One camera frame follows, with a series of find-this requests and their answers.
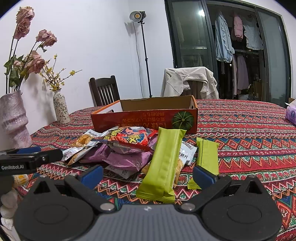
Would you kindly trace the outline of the small green snack bar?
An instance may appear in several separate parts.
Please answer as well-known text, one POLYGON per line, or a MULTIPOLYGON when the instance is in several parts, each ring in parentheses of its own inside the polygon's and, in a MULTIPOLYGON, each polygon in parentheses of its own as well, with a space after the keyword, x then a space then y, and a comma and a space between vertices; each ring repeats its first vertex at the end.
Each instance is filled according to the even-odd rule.
POLYGON ((196 166, 201 166, 205 170, 214 175, 219 174, 219 162, 218 162, 218 147, 217 142, 212 142, 202 138, 196 138, 196 144, 198 147, 198 157, 196 166))

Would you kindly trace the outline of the white cracker packet back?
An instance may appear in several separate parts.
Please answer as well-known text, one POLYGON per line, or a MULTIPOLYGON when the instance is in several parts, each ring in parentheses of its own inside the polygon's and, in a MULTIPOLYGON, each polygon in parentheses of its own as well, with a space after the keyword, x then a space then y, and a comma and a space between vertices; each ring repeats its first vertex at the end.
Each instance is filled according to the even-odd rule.
POLYGON ((180 151, 179 151, 179 159, 178 164, 175 171, 175 179, 173 182, 173 187, 175 188, 178 183, 178 179, 180 176, 180 173, 185 165, 190 165, 193 161, 194 154, 197 150, 197 147, 182 141, 180 151))

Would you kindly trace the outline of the white cracker snack packet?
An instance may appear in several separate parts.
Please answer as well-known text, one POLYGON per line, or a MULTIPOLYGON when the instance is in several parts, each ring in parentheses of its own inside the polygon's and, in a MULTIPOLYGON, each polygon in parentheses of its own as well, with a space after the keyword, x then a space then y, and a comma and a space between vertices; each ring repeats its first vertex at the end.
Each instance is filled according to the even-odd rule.
POLYGON ((102 133, 88 130, 73 142, 70 148, 63 151, 62 162, 66 162, 67 166, 71 166, 79 161, 81 163, 91 163, 106 160, 111 149, 104 143, 104 138, 114 130, 115 128, 111 128, 102 133))

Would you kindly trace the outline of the large green snack bar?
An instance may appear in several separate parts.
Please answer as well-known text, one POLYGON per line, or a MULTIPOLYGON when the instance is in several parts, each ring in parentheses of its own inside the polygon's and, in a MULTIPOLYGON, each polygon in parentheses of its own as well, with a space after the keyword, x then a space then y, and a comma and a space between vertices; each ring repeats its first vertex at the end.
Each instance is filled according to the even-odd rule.
POLYGON ((149 170, 136 191, 136 197, 163 203, 175 203, 173 184, 181 143, 186 131, 159 128, 149 170))

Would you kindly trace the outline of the purple snack packet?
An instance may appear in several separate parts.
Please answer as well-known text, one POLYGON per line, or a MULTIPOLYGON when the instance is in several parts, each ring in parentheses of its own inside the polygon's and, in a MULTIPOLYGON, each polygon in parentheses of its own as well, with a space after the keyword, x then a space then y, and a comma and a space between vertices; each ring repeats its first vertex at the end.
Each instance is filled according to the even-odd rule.
POLYGON ((99 144, 91 148, 79 162, 83 164, 105 162, 117 169, 137 172, 144 168, 152 158, 152 154, 151 151, 120 154, 106 144, 99 144))

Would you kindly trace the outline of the red blue spicy snack bag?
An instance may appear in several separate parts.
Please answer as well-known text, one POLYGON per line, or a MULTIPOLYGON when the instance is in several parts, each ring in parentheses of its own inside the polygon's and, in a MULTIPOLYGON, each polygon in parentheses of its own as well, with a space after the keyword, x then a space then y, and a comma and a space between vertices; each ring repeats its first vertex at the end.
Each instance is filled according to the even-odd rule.
POLYGON ((136 154, 151 151, 151 141, 157 134, 157 130, 142 126, 115 126, 96 134, 92 141, 105 144, 119 154, 136 154))

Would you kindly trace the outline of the pink textured vase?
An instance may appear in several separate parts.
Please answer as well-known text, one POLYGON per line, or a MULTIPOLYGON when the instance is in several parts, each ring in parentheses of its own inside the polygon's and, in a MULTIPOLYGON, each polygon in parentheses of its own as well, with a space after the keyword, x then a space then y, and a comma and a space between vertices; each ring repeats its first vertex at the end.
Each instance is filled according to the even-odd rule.
POLYGON ((1 97, 1 127, 12 148, 28 148, 32 139, 27 129, 29 120, 20 90, 1 97))

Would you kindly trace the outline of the patterned red tablecloth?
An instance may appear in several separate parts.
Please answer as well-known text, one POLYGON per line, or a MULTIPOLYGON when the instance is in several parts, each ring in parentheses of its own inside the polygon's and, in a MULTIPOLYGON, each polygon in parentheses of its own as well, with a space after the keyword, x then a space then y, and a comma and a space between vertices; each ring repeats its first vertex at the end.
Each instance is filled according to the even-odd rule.
MULTIPOLYGON (((196 137, 219 144, 219 172, 234 180, 254 174, 265 186, 282 215, 282 226, 276 240, 295 240, 295 126, 285 119, 286 109, 273 103, 243 100, 197 100, 198 127, 196 135, 183 139, 191 145, 196 137)), ((70 114, 69 124, 52 122, 33 134, 33 145, 42 150, 68 149, 78 137, 93 129, 91 113, 99 108, 85 108, 70 114)), ((29 174, 27 184, 17 188, 18 198, 27 194, 40 174, 63 179, 70 173, 81 174, 89 168, 78 164, 66 167, 57 162, 29 174)), ((189 190, 193 165, 185 166, 174 188, 175 201, 181 204, 199 193, 189 190)), ((95 191, 120 208, 123 204, 151 204, 136 197, 143 173, 124 180, 106 170, 95 191)))

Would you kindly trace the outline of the red orange cardboard box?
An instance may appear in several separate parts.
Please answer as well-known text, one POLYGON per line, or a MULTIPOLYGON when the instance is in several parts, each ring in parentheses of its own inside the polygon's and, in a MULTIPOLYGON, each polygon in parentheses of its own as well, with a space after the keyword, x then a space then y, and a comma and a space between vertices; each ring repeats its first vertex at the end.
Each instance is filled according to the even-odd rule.
POLYGON ((142 126, 182 129, 192 134, 197 132, 198 107, 192 95, 123 99, 94 111, 91 119, 97 132, 115 126, 142 126))

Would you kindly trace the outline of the dark wooden chair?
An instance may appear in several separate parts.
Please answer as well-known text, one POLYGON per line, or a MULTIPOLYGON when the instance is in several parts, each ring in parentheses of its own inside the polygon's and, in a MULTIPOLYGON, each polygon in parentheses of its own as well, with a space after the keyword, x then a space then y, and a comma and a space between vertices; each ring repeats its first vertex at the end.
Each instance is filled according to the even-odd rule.
POLYGON ((116 78, 111 75, 109 78, 90 78, 90 88, 96 106, 105 106, 120 100, 116 78))

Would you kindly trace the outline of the yellow blossom branches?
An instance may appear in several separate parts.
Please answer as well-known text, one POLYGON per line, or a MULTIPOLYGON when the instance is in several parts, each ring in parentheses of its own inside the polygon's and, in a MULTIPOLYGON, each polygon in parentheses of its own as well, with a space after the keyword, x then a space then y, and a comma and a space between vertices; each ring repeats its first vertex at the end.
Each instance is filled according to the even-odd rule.
POLYGON ((65 80, 74 76, 75 74, 82 71, 81 70, 71 70, 69 74, 66 77, 62 77, 61 74, 66 70, 66 68, 62 68, 59 71, 55 71, 55 65, 57 62, 58 55, 55 54, 53 56, 53 65, 50 66, 49 63, 51 62, 51 59, 46 61, 44 64, 44 67, 40 71, 40 75, 42 76, 45 84, 49 87, 49 90, 52 92, 55 92, 57 90, 60 90, 62 86, 65 85, 65 80))

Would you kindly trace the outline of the pink dried roses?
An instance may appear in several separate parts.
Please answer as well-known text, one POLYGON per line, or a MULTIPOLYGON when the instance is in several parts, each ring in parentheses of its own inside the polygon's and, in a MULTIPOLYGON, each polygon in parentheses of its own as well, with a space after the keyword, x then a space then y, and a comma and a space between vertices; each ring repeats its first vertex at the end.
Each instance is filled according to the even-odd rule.
POLYGON ((57 43, 50 30, 42 29, 30 37, 34 8, 21 6, 16 13, 16 26, 11 38, 9 56, 4 63, 5 93, 20 90, 31 74, 39 74, 48 63, 41 55, 57 43))

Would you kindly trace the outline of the chair under beige jacket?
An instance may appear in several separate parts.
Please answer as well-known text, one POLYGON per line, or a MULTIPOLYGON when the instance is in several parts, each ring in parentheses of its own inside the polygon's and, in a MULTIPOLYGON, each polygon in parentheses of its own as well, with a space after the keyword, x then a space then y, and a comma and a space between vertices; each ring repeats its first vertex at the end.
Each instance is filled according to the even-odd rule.
POLYGON ((189 89, 184 89, 181 96, 192 95, 195 99, 202 99, 201 97, 201 89, 203 87, 203 83, 200 81, 188 81, 189 89))

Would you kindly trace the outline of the beige jacket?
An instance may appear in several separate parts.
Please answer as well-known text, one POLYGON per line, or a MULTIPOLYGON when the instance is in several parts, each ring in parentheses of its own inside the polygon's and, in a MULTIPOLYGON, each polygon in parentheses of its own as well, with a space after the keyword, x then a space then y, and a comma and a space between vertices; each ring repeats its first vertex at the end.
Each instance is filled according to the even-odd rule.
POLYGON ((214 74, 206 67, 166 68, 164 71, 161 97, 181 96, 189 89, 188 81, 200 81, 202 99, 218 99, 218 83, 214 74))

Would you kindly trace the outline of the purple tissue pack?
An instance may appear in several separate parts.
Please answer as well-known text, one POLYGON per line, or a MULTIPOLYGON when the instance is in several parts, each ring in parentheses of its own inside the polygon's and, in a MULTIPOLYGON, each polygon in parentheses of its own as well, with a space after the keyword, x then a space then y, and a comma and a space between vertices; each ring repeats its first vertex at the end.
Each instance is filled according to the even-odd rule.
POLYGON ((288 104, 285 114, 285 118, 290 121, 293 125, 296 125, 296 108, 295 104, 288 104))

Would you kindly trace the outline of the light blue hanging shirt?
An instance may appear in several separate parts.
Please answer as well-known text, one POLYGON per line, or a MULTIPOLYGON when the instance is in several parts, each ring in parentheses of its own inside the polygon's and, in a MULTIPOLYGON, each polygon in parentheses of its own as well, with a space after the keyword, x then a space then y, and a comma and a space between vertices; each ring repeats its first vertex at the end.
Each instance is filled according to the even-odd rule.
POLYGON ((220 62, 231 63, 235 53, 227 21, 221 11, 215 20, 216 59, 220 62))

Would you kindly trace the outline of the white hanging top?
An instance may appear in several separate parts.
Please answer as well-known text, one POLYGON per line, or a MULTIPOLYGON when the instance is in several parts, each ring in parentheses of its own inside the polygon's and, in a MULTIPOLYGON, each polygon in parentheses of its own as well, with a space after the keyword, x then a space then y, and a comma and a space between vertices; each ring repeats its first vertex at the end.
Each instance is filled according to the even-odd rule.
POLYGON ((244 27, 247 48, 257 51, 263 50, 263 42, 260 37, 260 30, 257 26, 257 21, 255 19, 249 21, 245 17, 242 17, 242 23, 244 27))

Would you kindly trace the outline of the pink hanging garment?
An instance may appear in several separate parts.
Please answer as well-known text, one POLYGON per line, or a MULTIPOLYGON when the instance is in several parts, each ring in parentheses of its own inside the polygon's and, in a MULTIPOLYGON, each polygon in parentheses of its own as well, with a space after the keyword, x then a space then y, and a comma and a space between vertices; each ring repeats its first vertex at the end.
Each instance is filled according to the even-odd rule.
POLYGON ((232 40, 238 42, 241 42, 243 40, 243 23, 241 18, 236 13, 233 14, 231 38, 232 40))

